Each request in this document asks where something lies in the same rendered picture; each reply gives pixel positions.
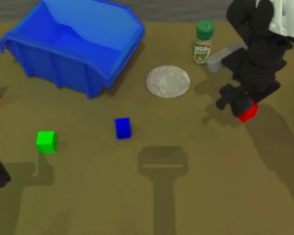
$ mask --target blue plastic container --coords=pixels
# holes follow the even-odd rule
[[[110,88],[144,37],[127,6],[105,0],[44,0],[0,40],[27,77],[85,93]]]

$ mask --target green bottle cap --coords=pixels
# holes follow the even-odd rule
[[[199,40],[210,40],[215,31],[215,24],[210,20],[198,21],[196,24],[197,38]]]

